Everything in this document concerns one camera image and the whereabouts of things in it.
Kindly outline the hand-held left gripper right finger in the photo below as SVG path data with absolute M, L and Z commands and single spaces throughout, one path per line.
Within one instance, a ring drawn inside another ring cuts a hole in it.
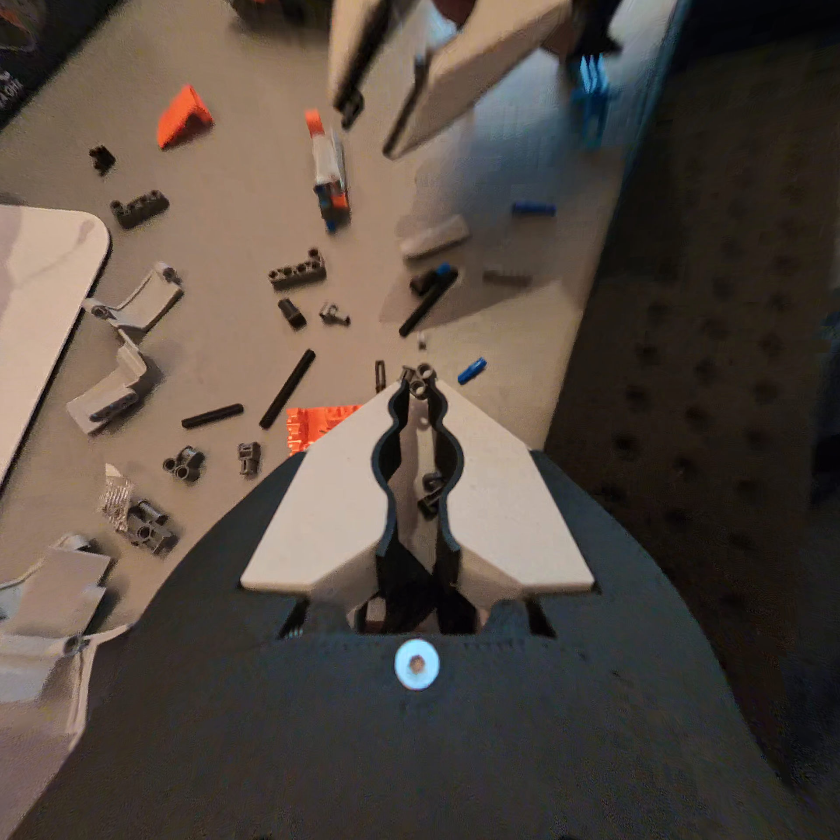
M 434 578 L 445 610 L 592 593 L 595 576 L 531 449 L 451 385 L 427 385 L 426 402 L 443 482 Z

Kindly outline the light blue frame piece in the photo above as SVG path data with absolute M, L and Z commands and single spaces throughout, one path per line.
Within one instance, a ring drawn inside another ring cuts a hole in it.
M 614 90 L 606 73 L 603 54 L 584 56 L 572 91 L 571 104 L 577 130 L 584 145 L 601 145 Z

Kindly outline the black connector with blue pin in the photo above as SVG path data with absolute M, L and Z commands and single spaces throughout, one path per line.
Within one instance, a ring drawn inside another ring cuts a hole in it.
M 416 297 L 423 298 L 432 289 L 457 279 L 458 274 L 457 268 L 444 262 L 414 276 L 409 281 L 409 288 Z

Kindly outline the black orange tracked robot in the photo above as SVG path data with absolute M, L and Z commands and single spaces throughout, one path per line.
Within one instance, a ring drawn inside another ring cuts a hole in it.
M 281 21 L 295 26 L 320 25 L 329 20 L 332 1 L 227 1 L 236 14 L 251 23 Z

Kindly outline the white orange assembled part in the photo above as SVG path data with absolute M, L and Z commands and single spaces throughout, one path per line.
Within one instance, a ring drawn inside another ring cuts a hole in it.
M 343 144 L 339 135 L 324 128 L 319 110 L 305 111 L 314 163 L 313 192 L 324 226 L 330 235 L 350 222 L 350 198 Z

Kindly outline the long black axle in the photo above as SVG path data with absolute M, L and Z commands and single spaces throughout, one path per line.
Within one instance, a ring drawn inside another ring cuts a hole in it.
M 260 418 L 259 427 L 261 429 L 268 430 L 272 427 L 283 408 L 287 405 L 294 391 L 298 388 L 299 384 L 312 367 L 316 358 L 317 355 L 314 350 L 307 349 L 304 351 L 300 360 L 297 362 L 291 373 L 289 373 L 288 378 L 286 378 L 278 393 L 272 399 L 263 416 Z

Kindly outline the short black axle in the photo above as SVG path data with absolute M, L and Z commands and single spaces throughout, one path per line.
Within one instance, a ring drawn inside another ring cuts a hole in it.
M 242 403 L 234 403 L 225 406 L 220 406 L 193 416 L 188 416 L 181 420 L 181 426 L 184 429 L 194 429 L 204 427 L 209 424 L 215 424 L 225 419 L 237 417 L 242 415 L 245 407 Z

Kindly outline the grey axle connector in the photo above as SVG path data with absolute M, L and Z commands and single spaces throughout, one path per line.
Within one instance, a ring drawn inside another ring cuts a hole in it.
M 133 546 L 152 555 L 163 555 L 179 541 L 169 527 L 169 517 L 146 499 L 136 500 L 128 509 L 124 536 Z

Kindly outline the light grey long bar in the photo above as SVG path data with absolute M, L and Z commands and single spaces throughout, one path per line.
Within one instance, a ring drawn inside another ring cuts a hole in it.
M 410 262 L 459 245 L 470 236 L 470 228 L 463 216 L 452 215 L 402 239 L 399 251 L 401 258 Z

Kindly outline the clear plastic piece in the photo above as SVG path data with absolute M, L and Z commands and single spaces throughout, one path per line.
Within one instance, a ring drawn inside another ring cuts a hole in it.
M 134 483 L 116 466 L 104 465 L 104 484 L 98 500 L 98 511 L 116 532 L 128 530 Z

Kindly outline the dark grey bent beam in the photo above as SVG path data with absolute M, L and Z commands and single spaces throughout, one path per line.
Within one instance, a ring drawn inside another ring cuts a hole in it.
M 270 285 L 278 291 L 326 280 L 326 262 L 318 248 L 310 248 L 299 262 L 280 266 L 268 273 Z

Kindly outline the light grey curved panel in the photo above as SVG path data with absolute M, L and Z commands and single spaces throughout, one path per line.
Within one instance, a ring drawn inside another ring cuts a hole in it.
M 6 634 L 62 638 L 81 635 L 106 592 L 112 558 L 86 550 L 51 548 L 23 583 L 19 604 L 2 622 Z
M 2 729 L 38 730 L 50 738 L 78 738 L 88 722 L 99 670 L 110 680 L 127 623 L 72 637 L 2 635 Z

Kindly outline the dark grey short beam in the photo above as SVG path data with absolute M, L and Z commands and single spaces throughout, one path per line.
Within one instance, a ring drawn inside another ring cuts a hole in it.
M 170 201 L 159 190 L 151 190 L 123 203 L 120 200 L 110 202 L 114 220 L 123 230 L 131 230 L 146 221 L 165 212 Z

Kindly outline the white book stand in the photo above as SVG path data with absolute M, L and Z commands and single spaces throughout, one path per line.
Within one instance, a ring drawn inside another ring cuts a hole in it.
M 90 213 L 1 205 L 1 481 L 110 248 Z

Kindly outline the light grey bracket piece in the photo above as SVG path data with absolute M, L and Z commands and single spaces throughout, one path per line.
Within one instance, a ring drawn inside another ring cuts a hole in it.
M 119 305 L 109 306 L 90 297 L 81 303 L 81 307 L 115 330 L 147 333 L 174 307 L 183 293 L 181 278 L 175 268 L 157 262 Z
M 115 370 L 66 405 L 66 410 L 87 436 L 101 431 L 116 417 L 140 403 L 154 384 L 150 364 L 138 345 L 123 330 L 115 355 Z

